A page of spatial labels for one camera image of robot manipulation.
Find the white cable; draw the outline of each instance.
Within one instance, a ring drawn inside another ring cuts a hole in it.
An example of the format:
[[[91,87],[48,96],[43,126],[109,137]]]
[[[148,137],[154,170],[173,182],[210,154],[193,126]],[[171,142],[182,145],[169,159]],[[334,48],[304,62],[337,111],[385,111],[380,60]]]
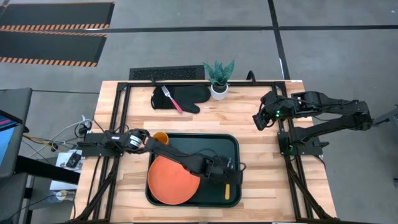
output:
[[[82,116],[82,117],[83,117],[82,121],[79,121],[79,122],[76,122],[76,123],[73,123],[73,124],[67,126],[66,128],[62,129],[58,134],[56,134],[54,137],[50,138],[49,140],[51,140],[51,141],[54,140],[56,137],[58,137],[60,134],[62,134],[65,130],[67,130],[68,128],[74,127],[75,125],[80,125],[80,124],[82,124],[84,122],[87,122],[87,121],[93,122],[90,119],[86,119],[84,116]],[[39,153],[44,148],[46,148],[46,146],[41,147],[39,150],[37,150],[37,152],[35,152],[32,155],[30,155],[28,158],[31,158],[32,156],[36,155],[37,153]]]

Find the orange striped edge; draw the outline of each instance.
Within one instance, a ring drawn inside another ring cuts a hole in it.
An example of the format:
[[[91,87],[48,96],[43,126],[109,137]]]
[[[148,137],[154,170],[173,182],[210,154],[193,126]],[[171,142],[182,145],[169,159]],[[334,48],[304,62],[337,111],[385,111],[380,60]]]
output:
[[[46,60],[46,59],[32,59],[32,58],[12,58],[0,57],[0,62],[6,63],[27,63],[37,65],[63,65],[63,66],[79,66],[79,67],[96,67],[95,62],[79,62],[79,61],[65,61],[65,60]]]
[[[0,30],[107,29],[109,24],[2,25]]]
[[[98,36],[105,37],[108,36],[106,34],[91,34],[91,33],[79,33],[79,32],[55,32],[55,31],[46,31],[46,30],[1,30],[3,32],[21,32],[21,33],[29,33],[29,34],[58,34],[58,35],[88,35],[88,36]]]
[[[99,4],[99,3],[111,3],[114,4],[114,2],[51,2],[51,3],[16,3],[16,4],[8,4],[8,5],[38,5],[38,4]]]

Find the green tray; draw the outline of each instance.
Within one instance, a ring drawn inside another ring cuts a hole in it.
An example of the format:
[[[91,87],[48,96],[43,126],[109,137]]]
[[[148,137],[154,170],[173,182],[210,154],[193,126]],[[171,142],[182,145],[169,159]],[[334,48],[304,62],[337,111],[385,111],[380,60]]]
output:
[[[239,143],[229,134],[182,134],[167,133],[169,135],[170,145],[178,150],[191,154],[200,149],[209,148],[217,152],[220,156],[231,157],[235,161],[235,168],[239,169]],[[214,156],[210,151],[201,152],[207,156]],[[151,154],[149,166],[155,160],[156,155]],[[179,205],[166,205],[158,201],[146,184],[145,195],[148,201],[153,205],[165,206],[196,206],[196,207],[233,207],[241,199],[242,188],[240,185],[230,185],[229,200],[225,199],[225,184],[213,182],[202,178],[199,188],[193,197]]]

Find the black oven mitt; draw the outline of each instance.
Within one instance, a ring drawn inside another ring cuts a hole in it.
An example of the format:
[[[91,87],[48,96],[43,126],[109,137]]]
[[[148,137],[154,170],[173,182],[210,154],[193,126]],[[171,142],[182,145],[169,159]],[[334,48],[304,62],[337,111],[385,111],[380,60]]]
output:
[[[199,113],[200,108],[195,103],[204,103],[210,99],[210,90],[204,85],[166,87],[181,109],[189,113]],[[161,86],[156,87],[150,102],[153,109],[175,109],[170,98],[164,95]]]

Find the metal bracket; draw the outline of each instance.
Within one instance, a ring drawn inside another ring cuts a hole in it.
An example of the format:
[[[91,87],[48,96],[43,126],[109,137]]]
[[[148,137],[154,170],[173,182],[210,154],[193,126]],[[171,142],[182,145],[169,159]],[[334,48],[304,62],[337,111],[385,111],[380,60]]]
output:
[[[150,76],[150,81],[152,82],[153,85],[156,85],[156,80],[153,75]]]
[[[282,91],[286,91],[286,83],[285,82],[275,82],[275,85],[280,88]]]
[[[128,83],[118,83],[118,87],[116,87],[116,91],[122,91],[128,86]]]
[[[298,146],[290,142],[288,132],[278,133],[279,150],[283,156],[297,156],[297,155],[322,155],[323,144],[318,137],[310,139],[305,145]]]
[[[106,136],[103,133],[88,133],[86,134],[85,142],[106,142]],[[119,152],[116,150],[107,149],[105,147],[98,146],[93,143],[93,146],[86,146],[81,149],[81,156],[91,157],[91,156],[105,156],[105,157],[119,157],[123,156],[124,152]]]

